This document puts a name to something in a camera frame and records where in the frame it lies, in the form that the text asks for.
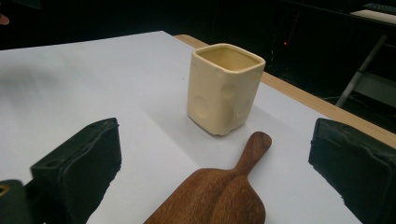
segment beige ceramic cup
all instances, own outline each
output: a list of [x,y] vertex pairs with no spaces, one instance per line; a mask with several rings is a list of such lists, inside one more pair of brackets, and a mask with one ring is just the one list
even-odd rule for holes
[[212,134],[224,135],[248,118],[265,60],[229,44],[196,49],[191,55],[187,110]]

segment yellow cup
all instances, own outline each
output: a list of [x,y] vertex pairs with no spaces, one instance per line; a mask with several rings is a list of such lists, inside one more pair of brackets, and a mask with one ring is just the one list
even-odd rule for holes
[[191,55],[187,110],[204,130],[224,135],[248,118],[265,60],[237,46],[216,44]]

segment cutting board handle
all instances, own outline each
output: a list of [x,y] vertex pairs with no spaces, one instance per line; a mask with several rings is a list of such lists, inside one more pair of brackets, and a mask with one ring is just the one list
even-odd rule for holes
[[262,132],[255,132],[247,140],[241,158],[233,168],[240,175],[248,175],[256,163],[268,151],[272,144],[271,137]]

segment wooden cutting board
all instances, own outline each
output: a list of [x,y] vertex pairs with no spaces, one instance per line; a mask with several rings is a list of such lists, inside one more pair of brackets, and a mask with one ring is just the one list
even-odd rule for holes
[[268,134],[254,133],[233,169],[195,171],[145,223],[264,223],[264,205],[248,174],[271,143]]

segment white tabletop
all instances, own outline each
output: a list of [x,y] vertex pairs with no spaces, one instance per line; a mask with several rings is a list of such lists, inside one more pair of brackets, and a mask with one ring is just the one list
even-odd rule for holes
[[308,163],[318,112],[261,84],[247,122],[212,136],[187,116],[192,47],[164,32],[0,51],[0,180],[100,119],[120,124],[122,166],[89,223],[142,223],[193,171],[231,169],[255,131],[273,145],[249,175],[266,224],[359,223]]

